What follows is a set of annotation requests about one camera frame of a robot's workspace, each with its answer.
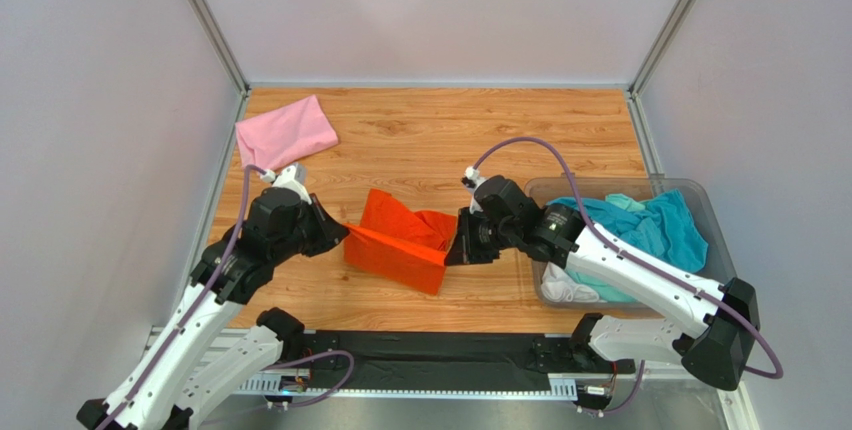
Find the orange t shirt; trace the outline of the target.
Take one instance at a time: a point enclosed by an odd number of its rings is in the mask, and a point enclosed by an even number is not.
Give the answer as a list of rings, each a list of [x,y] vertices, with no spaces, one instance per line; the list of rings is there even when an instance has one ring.
[[[360,222],[347,226],[344,261],[421,293],[436,295],[443,285],[444,260],[456,226],[454,215],[412,211],[391,194],[372,189]]]

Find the pink t shirt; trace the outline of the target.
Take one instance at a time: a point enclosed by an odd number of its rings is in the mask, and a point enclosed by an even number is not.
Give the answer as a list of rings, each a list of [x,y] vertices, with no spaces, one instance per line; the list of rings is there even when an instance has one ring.
[[[282,169],[339,144],[316,95],[235,124],[243,168]]]

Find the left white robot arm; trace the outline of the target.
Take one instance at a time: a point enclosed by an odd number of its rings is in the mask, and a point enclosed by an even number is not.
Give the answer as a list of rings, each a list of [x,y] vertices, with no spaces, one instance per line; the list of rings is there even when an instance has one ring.
[[[134,370],[107,397],[81,406],[76,419],[85,428],[197,429],[258,372],[339,356],[337,350],[309,354],[304,324],[271,308],[231,348],[201,363],[278,266],[324,254],[349,234],[307,190],[303,165],[281,171],[249,165],[243,179],[252,174],[267,188],[256,198],[242,195],[235,225],[203,251],[180,303]]]

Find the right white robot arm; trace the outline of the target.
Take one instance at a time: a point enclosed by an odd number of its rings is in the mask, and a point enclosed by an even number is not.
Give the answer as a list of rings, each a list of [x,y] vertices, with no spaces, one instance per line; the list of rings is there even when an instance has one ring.
[[[722,284],[681,270],[622,241],[567,205],[538,204],[511,179],[462,178],[471,202],[458,212],[447,266],[489,264],[516,249],[562,272],[593,276],[658,313],[619,320],[587,313],[572,340],[607,361],[646,360],[681,365],[716,389],[738,388],[758,342],[755,288],[732,278]]]

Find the white t shirt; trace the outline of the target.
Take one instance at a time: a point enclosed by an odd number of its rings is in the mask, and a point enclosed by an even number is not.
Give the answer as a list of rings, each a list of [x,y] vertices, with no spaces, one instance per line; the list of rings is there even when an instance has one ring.
[[[602,303],[600,294],[588,285],[575,281],[562,268],[548,263],[542,274],[540,290],[546,300],[555,303]]]

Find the mint green t shirt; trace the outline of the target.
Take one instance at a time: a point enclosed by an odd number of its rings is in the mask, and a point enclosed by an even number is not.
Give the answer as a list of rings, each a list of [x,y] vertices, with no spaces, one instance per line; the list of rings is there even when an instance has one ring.
[[[645,219],[649,216],[646,205],[624,194],[609,194],[603,200],[584,198],[583,204],[594,222],[602,224],[606,230],[626,243],[649,251],[652,241],[646,235],[649,229]],[[603,302],[631,303],[634,299],[607,283],[577,271],[566,270],[578,283],[596,290]]]

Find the teal t shirt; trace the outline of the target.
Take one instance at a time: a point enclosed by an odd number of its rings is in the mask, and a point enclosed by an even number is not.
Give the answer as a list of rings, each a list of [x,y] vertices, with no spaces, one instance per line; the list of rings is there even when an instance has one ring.
[[[583,204],[594,222],[633,247],[690,273],[704,269],[709,245],[680,191],[644,201],[609,194]]]

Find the black base cloth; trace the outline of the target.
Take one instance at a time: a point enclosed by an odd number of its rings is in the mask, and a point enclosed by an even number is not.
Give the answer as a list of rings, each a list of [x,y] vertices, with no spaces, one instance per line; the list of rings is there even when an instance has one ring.
[[[582,373],[591,359],[542,334],[317,331],[303,356],[345,350],[348,390],[538,391],[549,373]]]

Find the clear plastic bin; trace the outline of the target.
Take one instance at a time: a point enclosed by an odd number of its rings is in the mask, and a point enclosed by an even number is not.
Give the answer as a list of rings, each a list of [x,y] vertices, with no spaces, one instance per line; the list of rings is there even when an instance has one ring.
[[[684,197],[697,231],[708,243],[707,261],[697,274],[722,284],[737,276],[713,207],[704,188],[695,181],[684,178],[651,177],[578,177],[579,192],[583,198],[604,199],[609,194],[621,193],[636,200],[647,200],[666,191],[678,190]],[[652,318],[654,312],[641,303],[577,303],[552,301],[542,291],[541,284],[546,265],[531,263],[532,288],[546,306],[556,309],[577,310],[580,313],[604,313],[618,317]]]

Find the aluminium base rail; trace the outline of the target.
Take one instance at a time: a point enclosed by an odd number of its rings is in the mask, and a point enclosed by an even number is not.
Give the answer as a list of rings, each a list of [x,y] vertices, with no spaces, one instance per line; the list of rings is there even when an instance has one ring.
[[[267,323],[229,330],[204,349],[177,393],[166,427],[196,429],[227,397],[248,392],[275,407],[299,396],[542,399],[596,418],[627,407],[619,378],[649,375],[635,360],[596,355],[576,336],[440,332],[313,331]]]

